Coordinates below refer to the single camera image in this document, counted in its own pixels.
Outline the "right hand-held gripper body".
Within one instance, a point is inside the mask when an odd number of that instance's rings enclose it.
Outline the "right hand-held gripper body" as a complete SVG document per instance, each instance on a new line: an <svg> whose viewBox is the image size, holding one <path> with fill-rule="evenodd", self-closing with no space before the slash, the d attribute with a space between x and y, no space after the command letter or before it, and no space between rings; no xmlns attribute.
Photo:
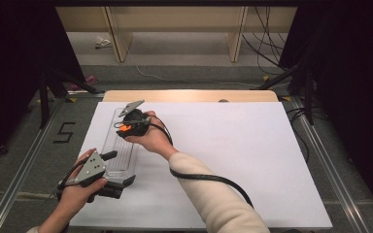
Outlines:
<svg viewBox="0 0 373 233"><path fill-rule="evenodd" d="M129 131L131 131L132 136L144 136L148 131L150 117L138 109L143 103L144 100L128 103L119 113L119 117L131 119L130 125L132 128Z"/></svg>

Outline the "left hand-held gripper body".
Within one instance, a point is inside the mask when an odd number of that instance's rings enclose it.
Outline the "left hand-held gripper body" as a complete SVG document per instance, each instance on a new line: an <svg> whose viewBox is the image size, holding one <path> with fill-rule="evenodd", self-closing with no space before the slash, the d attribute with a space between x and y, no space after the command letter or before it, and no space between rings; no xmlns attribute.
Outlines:
<svg viewBox="0 0 373 233"><path fill-rule="evenodd" d="M96 180L104 177L104 174L106 173L106 165L105 161L100 157L100 155L100 153L95 151L84 162L82 169L75 178L75 183L82 187L87 187ZM96 195L120 199L122 192L123 190L113 189L110 186L109 181L107 181L104 187L90 196L90 199L94 199Z"/></svg>

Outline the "clear plastic container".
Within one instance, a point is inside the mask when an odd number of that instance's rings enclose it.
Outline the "clear plastic container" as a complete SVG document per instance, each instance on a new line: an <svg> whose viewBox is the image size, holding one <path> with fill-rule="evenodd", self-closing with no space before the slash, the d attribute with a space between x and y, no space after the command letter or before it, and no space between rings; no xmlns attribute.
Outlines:
<svg viewBox="0 0 373 233"><path fill-rule="evenodd" d="M133 110L130 113L123 115L123 108L117 108L114 111L113 118L101 152L103 154L115 150L117 156L105 162L106 173L105 177L113 182L123 183L135 175L136 160L139 146L126 142L119 134L119 128L122 122L126 120L139 120L142 118L142 113Z"/></svg>

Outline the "person's right hand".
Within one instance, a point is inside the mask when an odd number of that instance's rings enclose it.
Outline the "person's right hand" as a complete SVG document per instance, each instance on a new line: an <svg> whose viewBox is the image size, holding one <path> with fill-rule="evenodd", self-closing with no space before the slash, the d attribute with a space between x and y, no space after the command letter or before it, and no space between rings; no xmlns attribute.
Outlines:
<svg viewBox="0 0 373 233"><path fill-rule="evenodd" d="M144 136L128 136L125 141L129 143L139 144L147 151L157 153L164 159L168 160L174 153L178 152L173 147L163 132L165 128L162 121L156 116L154 111L148 111L147 115L151 118L151 125Z"/></svg>

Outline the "person's left hand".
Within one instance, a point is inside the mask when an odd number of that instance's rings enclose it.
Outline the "person's left hand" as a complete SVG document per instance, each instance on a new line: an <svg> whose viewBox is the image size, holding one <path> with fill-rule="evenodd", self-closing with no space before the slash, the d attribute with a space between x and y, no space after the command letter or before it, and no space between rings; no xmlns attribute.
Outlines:
<svg viewBox="0 0 373 233"><path fill-rule="evenodd" d="M66 186L55 212L62 216L74 216L86 203L90 195L105 186L107 181L103 178L96 180L87 187L80 185Z"/></svg>

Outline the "pink object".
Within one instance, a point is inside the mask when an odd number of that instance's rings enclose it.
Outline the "pink object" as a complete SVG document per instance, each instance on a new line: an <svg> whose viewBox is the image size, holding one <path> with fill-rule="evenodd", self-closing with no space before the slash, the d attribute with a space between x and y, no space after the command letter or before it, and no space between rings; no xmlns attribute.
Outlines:
<svg viewBox="0 0 373 233"><path fill-rule="evenodd" d="M85 85L92 85L92 84L95 84L95 83L97 83L97 79L94 76L90 75L90 76L88 76L88 77L85 78L85 81L84 81ZM77 91L77 90L82 89L82 87L80 85L72 83L70 85L70 89L72 91Z"/></svg>

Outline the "beige wooden shelf unit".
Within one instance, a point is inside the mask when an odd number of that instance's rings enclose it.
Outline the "beige wooden shelf unit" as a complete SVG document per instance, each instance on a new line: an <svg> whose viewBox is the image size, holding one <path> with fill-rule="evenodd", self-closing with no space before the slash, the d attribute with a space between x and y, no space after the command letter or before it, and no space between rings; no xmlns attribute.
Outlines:
<svg viewBox="0 0 373 233"><path fill-rule="evenodd" d="M247 32L288 33L295 7L58 7L67 32L107 32L122 62L135 32L223 33L236 62Z"/></svg>

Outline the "black metal stand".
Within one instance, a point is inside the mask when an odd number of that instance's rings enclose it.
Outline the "black metal stand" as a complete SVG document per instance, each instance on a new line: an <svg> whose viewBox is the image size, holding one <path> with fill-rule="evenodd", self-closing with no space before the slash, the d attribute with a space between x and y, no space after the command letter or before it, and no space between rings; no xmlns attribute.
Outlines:
<svg viewBox="0 0 373 233"><path fill-rule="evenodd" d="M286 70L283 74L277 76L271 81L257 87L256 90L267 90L270 87L282 82L286 78L291 77L288 85L288 93L290 95L304 94L304 108L308 122L313 125L312 119L312 94L313 94L313 72L307 65L298 63Z"/></svg>
<svg viewBox="0 0 373 233"><path fill-rule="evenodd" d="M55 98L67 99L69 93L64 83L72 83L90 94L101 94L104 90L96 89L85 81L81 81L59 69L44 69L39 78L39 94L41 106L41 128L44 128L50 120L50 100L48 90Z"/></svg>

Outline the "white crumpled item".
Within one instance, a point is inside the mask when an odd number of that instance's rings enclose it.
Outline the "white crumpled item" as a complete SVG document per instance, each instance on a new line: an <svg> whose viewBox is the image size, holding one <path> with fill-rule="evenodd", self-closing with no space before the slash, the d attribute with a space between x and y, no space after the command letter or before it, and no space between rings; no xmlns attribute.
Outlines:
<svg viewBox="0 0 373 233"><path fill-rule="evenodd" d="M111 46L112 46L112 43L108 39L104 39L100 36L96 37L95 48L97 50L110 48Z"/></svg>

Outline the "white table board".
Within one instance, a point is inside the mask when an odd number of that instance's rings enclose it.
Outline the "white table board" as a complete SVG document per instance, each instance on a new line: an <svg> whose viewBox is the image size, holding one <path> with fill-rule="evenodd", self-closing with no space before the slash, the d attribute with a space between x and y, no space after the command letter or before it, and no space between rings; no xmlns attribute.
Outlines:
<svg viewBox="0 0 373 233"><path fill-rule="evenodd" d="M148 102L140 108L157 113L178 150L243 187L268 227L331 227L281 103ZM120 199L95 198L72 219L72 226L116 230L204 228L164 159L140 149L135 174L134 184Z"/></svg>

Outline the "dark curtain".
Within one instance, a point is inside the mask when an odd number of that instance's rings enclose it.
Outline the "dark curtain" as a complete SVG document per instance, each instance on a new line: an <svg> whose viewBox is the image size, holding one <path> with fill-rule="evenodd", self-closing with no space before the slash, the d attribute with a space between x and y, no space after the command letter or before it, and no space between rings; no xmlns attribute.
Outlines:
<svg viewBox="0 0 373 233"><path fill-rule="evenodd" d="M0 0L0 147L38 90L40 76L55 70L85 79L56 8Z"/></svg>
<svg viewBox="0 0 373 233"><path fill-rule="evenodd" d="M281 64L308 59L317 94L373 194L373 0L291 0L297 7Z"/></svg>

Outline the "aluminium floor rail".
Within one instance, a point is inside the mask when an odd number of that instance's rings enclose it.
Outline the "aluminium floor rail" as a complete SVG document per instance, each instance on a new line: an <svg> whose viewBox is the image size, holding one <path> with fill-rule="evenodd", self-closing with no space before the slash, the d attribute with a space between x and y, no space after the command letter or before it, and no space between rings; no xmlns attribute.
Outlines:
<svg viewBox="0 0 373 233"><path fill-rule="evenodd" d="M56 99L52 104L50 115L45 120L45 123L41 125L38 131L34 134L33 142L28 148L27 153L24 155L22 160L17 166L17 172L11 176L11 182L5 191L0 194L0 228L7 215L9 214L11 207L14 205L17 199L17 195L23 186L45 140L48 137L48 132L51 130L52 122L59 112L59 109L63 105L63 99Z"/></svg>
<svg viewBox="0 0 373 233"><path fill-rule="evenodd" d="M318 160L320 161L325 174L337 196L346 218L352 226L355 233L369 233L368 227L363 220L363 216L354 201L350 191L342 181L334 163L332 162L322 139L319 136L315 126L312 124L312 117L304 113L301 117L301 124L311 142Z"/></svg>

